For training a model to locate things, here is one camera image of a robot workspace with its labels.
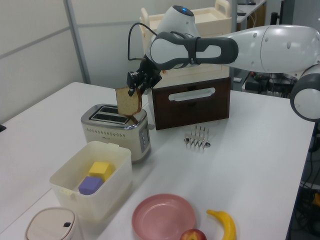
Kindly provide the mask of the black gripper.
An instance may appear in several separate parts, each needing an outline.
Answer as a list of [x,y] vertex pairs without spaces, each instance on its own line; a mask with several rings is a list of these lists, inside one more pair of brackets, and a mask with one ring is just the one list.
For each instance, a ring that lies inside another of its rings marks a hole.
[[129,71],[127,73],[128,95],[132,97],[139,86],[141,94],[148,88],[153,88],[162,79],[160,72],[150,59],[142,60],[137,72]]

